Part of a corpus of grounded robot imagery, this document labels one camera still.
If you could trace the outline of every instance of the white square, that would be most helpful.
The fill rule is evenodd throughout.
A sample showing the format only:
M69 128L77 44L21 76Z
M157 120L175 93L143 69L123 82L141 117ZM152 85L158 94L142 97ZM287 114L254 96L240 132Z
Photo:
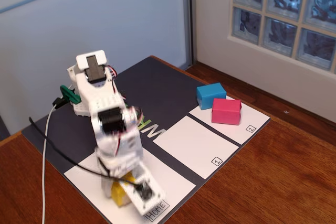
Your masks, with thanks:
M143 163L166 192L166 199L161 205L165 206L163 208L164 211L160 215L156 215L157 210L160 211L160 206L158 205L157 210L153 210L153 215L149 215L147 218L140 215L132 203L118 208L111 198L106 198L101 189L101 178L99 176L90 174L76 166L65 172L64 175L113 224L158 223L187 196L195 185L145 149L143 149ZM80 162L80 164L99 171L94 153Z
M239 125L212 123L212 109L201 110L199 106L197 106L189 113L228 136L233 141L239 144L244 144L268 121L269 117L243 103L241 104L241 107L242 110L240 111L241 117Z
M154 143L163 148L202 178L207 179L219 166L212 161L226 161L238 146L185 116Z

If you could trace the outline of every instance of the white robotic arm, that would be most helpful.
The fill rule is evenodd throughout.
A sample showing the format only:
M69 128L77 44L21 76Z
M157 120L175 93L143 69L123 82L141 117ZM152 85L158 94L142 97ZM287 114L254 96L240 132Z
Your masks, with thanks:
M73 104L77 115L90 116L97 141L96 156L101 171L109 176L131 176L134 186L102 178L102 188L107 197L117 205L120 201L117 186L121 186L141 214L145 214L164 198L164 191L142 163L142 145L138 125L142 112L127 107L114 83L116 73L106 66L104 51L78 55L76 64L68 69L72 86L80 95L81 103Z

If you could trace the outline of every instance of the white cable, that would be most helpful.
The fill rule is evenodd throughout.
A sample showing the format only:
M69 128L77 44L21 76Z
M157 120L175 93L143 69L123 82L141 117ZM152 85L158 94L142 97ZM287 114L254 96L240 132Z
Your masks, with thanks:
M55 108L56 108L56 105L54 105L53 108L50 110L48 118L47 118L46 130L45 130L46 136L48 136L49 120ZM47 148L47 140L44 139L43 154L42 154L42 224L45 223L45 216L46 216L46 191L45 191L46 148Z

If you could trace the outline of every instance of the blue block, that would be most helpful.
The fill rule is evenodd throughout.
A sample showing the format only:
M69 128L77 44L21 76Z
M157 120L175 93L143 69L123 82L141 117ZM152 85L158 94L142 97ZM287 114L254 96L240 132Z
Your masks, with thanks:
M197 101L201 110L212 108L215 98L226 98L226 91L220 83L197 87Z

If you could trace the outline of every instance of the green clip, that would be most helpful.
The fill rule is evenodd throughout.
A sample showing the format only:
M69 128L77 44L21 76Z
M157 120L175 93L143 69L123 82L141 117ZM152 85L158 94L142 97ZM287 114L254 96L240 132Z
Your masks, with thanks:
M61 90L61 93L63 97L69 102L72 102L73 104L78 104L82 100L80 99L80 96L75 94L72 90L68 89L66 86L62 85L59 87Z

